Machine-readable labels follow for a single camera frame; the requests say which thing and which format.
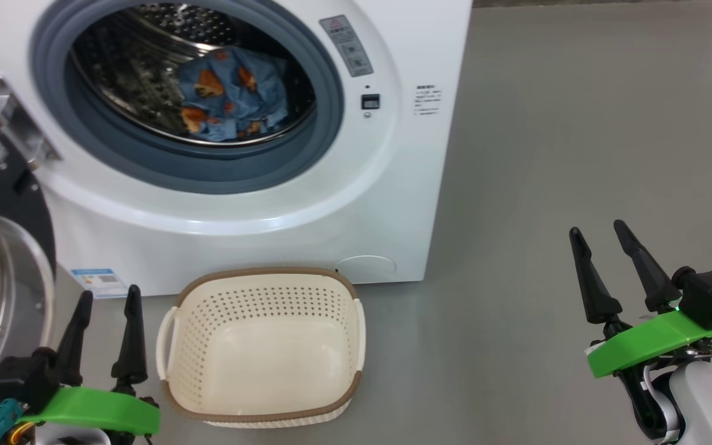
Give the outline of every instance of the blue sticker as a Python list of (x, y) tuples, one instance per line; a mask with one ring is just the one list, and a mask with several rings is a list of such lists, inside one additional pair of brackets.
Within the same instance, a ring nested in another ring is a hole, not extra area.
[(127, 285), (111, 269), (73, 269), (70, 273), (97, 299), (113, 299), (128, 295)]

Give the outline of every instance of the door hinge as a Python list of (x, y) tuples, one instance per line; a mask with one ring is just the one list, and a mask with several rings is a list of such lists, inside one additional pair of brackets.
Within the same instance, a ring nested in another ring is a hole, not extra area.
[(40, 167), (46, 159), (59, 159), (54, 147), (29, 113), (23, 109), (2, 76), (0, 76), (0, 132), (8, 137), (23, 155), (32, 171)]

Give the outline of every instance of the laundry basket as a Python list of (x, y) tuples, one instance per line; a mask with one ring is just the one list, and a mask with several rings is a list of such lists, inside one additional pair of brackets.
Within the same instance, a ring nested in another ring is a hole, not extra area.
[(170, 405), (231, 428), (338, 417), (358, 387), (364, 356), (364, 311), (353, 285), (317, 268), (203, 276), (181, 292), (156, 342)]

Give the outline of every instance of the gray floor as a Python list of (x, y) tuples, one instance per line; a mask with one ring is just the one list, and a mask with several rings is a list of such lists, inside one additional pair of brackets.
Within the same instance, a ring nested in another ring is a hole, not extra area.
[(692, 0), (472, 0), (474, 8), (516, 6), (594, 5), (604, 3), (690, 2)]
[[(642, 288), (613, 219), (669, 271), (712, 268), (712, 6), (661, 5), (475, 11), (429, 273), (359, 288), (367, 368), (348, 411), (239, 431), (164, 409), (153, 442), (644, 443), (621, 384), (587, 367), (601, 329), (584, 320), (566, 232), (581, 226), (631, 323)], [(60, 324), (78, 292), (60, 277)], [(121, 305), (95, 303), (85, 385), (113, 384)], [(145, 302), (149, 349), (171, 305)], [(139, 394), (161, 402), (151, 377)]]

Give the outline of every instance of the washing machine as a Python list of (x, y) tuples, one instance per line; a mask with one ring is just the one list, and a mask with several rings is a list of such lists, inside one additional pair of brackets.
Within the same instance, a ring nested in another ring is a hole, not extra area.
[[(0, 132), (99, 296), (257, 266), (420, 281), (470, 3), (0, 0)], [(203, 138), (180, 73), (232, 48), (281, 66), (283, 118)]]

